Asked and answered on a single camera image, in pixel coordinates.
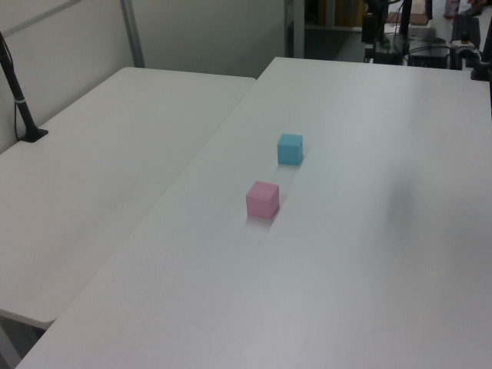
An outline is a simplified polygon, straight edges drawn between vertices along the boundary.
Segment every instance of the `table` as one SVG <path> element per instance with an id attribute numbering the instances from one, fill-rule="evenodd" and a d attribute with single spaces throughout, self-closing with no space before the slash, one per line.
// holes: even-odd
<path id="1" fill-rule="evenodd" d="M 19 369 L 490 367 L 490 126 L 466 72 L 276 58 Z"/>
<path id="2" fill-rule="evenodd" d="M 0 155 L 0 315 L 46 329 L 253 83 L 125 68 Z"/>

